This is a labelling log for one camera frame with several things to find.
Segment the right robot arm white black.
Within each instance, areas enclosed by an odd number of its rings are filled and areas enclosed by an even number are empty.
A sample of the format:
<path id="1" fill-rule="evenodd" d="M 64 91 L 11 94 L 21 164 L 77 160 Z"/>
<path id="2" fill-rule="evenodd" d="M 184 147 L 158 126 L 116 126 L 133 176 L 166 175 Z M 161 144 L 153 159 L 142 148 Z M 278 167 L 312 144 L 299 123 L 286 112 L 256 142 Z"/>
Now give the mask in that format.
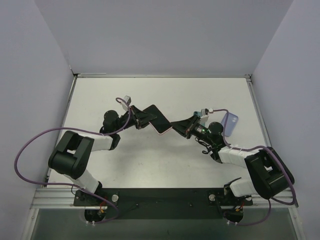
<path id="1" fill-rule="evenodd" d="M 244 151 L 237 147 L 228 147 L 223 138 L 224 127 L 219 122 L 212 122 L 208 127 L 200 124 L 199 116 L 192 116 L 185 120 L 174 121 L 172 128 L 186 139 L 195 137 L 196 142 L 204 146 L 206 150 L 202 153 L 220 164 L 231 164 L 248 171 L 248 178 L 236 178 L 224 187 L 226 192 L 231 192 L 236 198 L 251 195 L 259 195 L 269 200 L 275 195 L 289 188 L 288 181 L 294 183 L 294 178 L 288 168 L 283 165 L 283 170 L 288 175 L 285 177 L 279 164 L 283 164 L 277 152 L 269 147 Z M 273 153 L 278 161 L 270 155 Z"/>

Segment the teal phone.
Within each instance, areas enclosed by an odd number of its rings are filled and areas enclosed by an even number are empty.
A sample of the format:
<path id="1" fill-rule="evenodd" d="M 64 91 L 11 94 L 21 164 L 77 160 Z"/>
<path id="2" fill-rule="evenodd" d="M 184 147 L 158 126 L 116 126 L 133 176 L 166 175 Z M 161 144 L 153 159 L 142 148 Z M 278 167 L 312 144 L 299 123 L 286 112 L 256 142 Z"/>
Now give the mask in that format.
<path id="1" fill-rule="evenodd" d="M 200 111 L 195 111 L 193 114 L 197 117 L 200 117 L 199 124 L 205 127 L 209 116 L 207 114 L 203 115 L 203 113 Z"/>

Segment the lavender phone case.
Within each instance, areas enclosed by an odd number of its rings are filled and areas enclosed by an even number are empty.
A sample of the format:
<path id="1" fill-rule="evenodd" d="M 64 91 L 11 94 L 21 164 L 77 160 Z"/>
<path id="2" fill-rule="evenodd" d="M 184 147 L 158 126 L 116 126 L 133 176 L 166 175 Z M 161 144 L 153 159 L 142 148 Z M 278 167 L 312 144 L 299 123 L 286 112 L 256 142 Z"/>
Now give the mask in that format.
<path id="1" fill-rule="evenodd" d="M 239 117 L 231 112 L 226 113 L 221 121 L 224 129 L 224 135 L 230 137 L 239 121 Z"/>

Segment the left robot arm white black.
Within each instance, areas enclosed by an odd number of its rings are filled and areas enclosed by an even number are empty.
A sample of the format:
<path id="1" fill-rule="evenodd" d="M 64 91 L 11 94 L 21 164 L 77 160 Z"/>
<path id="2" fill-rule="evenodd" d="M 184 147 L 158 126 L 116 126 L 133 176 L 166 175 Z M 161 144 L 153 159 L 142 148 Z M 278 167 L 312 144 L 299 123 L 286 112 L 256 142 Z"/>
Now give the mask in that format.
<path id="1" fill-rule="evenodd" d="M 156 118 L 155 111 L 139 110 L 134 105 L 122 116 L 115 110 L 109 110 L 103 116 L 102 127 L 97 135 L 66 131 L 49 157 L 48 166 L 84 189 L 84 199 L 96 206 L 101 203 L 103 194 L 100 191 L 102 184 L 87 170 L 91 152 L 114 150 L 121 139 L 118 130 L 132 126 L 143 129 Z"/>

